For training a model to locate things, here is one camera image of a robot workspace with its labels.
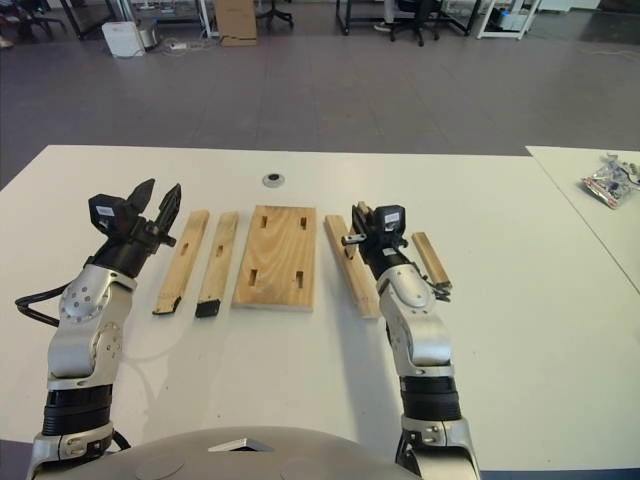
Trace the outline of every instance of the office chair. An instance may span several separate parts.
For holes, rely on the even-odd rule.
[[[20,16],[20,36],[32,35],[31,26],[37,25],[47,34],[49,39],[52,39],[53,32],[51,31],[51,23],[59,24],[65,35],[67,34],[67,26],[62,20],[40,16],[40,11],[43,8],[43,4],[40,0],[13,0],[13,4],[21,12],[24,12],[24,15]]]
[[[293,28],[293,15],[286,12],[281,12],[276,8],[276,0],[271,0],[271,9],[256,15],[258,20],[262,20],[263,18],[267,19],[267,30],[271,30],[271,22],[273,22],[274,17],[278,17],[281,20],[289,23],[289,27]]]
[[[429,16],[433,12],[437,12],[433,28],[433,39],[439,40],[438,20],[442,12],[442,3],[439,0],[398,0],[398,9],[401,12],[413,12],[413,18],[408,20],[400,20],[396,25],[391,27],[389,38],[392,42],[396,41],[396,34],[405,30],[411,30],[418,37],[418,45],[424,47],[424,39],[422,38],[422,30],[427,29],[426,23]]]

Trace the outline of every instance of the shoe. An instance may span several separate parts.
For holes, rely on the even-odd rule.
[[[11,48],[13,47],[13,42],[11,40],[7,40],[2,35],[0,35],[0,48]]]
[[[391,27],[393,27],[393,23],[380,22],[380,23],[376,23],[373,26],[373,29],[376,32],[389,33],[391,31]]]

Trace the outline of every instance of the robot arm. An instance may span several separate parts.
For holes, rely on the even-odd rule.
[[[107,195],[89,200],[91,221],[107,241],[60,298],[60,322],[49,345],[44,422],[34,439],[29,479],[98,458],[114,437],[111,393],[134,278],[161,243],[175,244],[168,231],[179,210],[180,186],[167,193],[158,218],[148,221],[139,214],[153,184],[142,183],[126,200]]]
[[[396,462],[424,478],[478,479],[467,420],[462,416],[451,364],[451,345],[434,312],[434,290],[417,266],[400,251],[405,211],[393,205],[352,210],[353,234],[343,239],[358,246],[377,280],[380,310],[387,323],[404,413]]]

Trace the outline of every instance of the cardboard box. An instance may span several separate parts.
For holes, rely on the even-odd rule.
[[[222,46],[238,47],[257,43],[253,0],[214,0],[214,9]]]

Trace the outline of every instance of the white desk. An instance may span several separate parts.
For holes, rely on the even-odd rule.
[[[607,150],[527,147],[553,182],[600,239],[640,294],[640,193],[611,210],[580,181],[604,165]],[[640,152],[611,151],[621,161],[640,164]]]
[[[287,179],[274,190],[261,184],[273,171]],[[212,218],[174,316],[151,315],[173,252],[161,248],[138,278],[112,409],[132,443],[295,425],[392,455],[400,397],[384,327],[356,316],[322,227],[312,314],[229,308],[256,204],[316,206],[320,221],[365,200],[406,206],[409,231],[429,234],[454,282],[438,308],[481,468],[640,465],[640,296],[530,157],[47,148],[0,192],[0,437],[30,441],[41,428],[53,334],[13,300],[70,280],[102,243],[89,197],[126,196],[149,177],[148,216],[182,184],[174,235],[190,210]],[[241,222],[225,302],[196,320],[212,225],[228,210]]]

